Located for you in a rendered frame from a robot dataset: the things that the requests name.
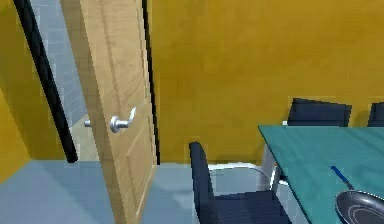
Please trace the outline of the dark navy dining chair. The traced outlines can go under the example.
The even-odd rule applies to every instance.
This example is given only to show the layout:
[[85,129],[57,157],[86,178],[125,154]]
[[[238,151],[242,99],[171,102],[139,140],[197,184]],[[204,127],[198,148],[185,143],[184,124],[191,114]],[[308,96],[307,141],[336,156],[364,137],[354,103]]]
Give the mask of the dark navy dining chair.
[[202,145],[191,142],[189,150],[200,224],[292,224],[272,190],[215,196]]
[[384,102],[371,105],[368,127],[384,127]]
[[352,106],[347,104],[294,98],[288,118],[282,124],[347,127],[351,111]]

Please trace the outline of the light wooden room door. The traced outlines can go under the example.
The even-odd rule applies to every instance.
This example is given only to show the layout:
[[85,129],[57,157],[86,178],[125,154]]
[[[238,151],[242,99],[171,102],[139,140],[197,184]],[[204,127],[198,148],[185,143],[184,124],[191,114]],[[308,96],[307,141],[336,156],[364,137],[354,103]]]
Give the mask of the light wooden room door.
[[[141,0],[60,0],[114,224],[140,224],[156,169]],[[110,130],[110,120],[128,128]]]

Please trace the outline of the teal glass dining table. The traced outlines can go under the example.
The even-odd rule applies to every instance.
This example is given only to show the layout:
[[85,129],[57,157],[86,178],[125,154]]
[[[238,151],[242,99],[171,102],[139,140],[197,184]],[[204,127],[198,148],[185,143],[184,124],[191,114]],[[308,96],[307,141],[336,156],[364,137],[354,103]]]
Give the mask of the teal glass dining table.
[[309,224],[341,224],[336,195],[355,189],[384,198],[384,127],[261,125],[259,131]]

